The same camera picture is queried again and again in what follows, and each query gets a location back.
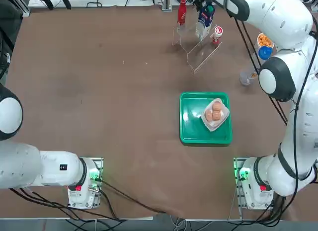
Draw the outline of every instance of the blue cap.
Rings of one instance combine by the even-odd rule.
[[[267,46],[262,46],[258,50],[258,55],[262,60],[268,60],[273,52],[273,49]]]

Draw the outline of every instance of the red bottle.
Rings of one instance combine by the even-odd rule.
[[[186,13],[187,13],[187,8],[185,6],[185,0],[180,0],[180,5],[178,8],[178,27],[180,29],[184,27]]]

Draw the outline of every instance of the clear acrylic stand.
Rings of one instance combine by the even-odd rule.
[[[173,28],[172,45],[179,44],[187,53],[187,63],[195,74],[217,52],[220,44],[212,44],[212,36],[216,25],[211,25],[209,34],[201,41],[196,36],[196,23],[188,28]]]

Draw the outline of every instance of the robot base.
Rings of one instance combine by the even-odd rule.
[[[76,187],[75,191],[68,189],[68,206],[78,209],[94,209],[100,205],[101,182],[91,178],[102,179],[103,161],[102,157],[82,157],[87,166],[87,174],[84,184]]]
[[[248,208],[250,210],[265,210],[273,200],[274,191],[262,191],[261,187],[255,180],[253,172],[255,161],[255,157],[234,158],[240,216],[242,215],[242,208]]]

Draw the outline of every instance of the blue bottle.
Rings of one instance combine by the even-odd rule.
[[[198,22],[195,34],[202,41],[210,32],[215,8],[212,5],[206,5],[199,11]]]

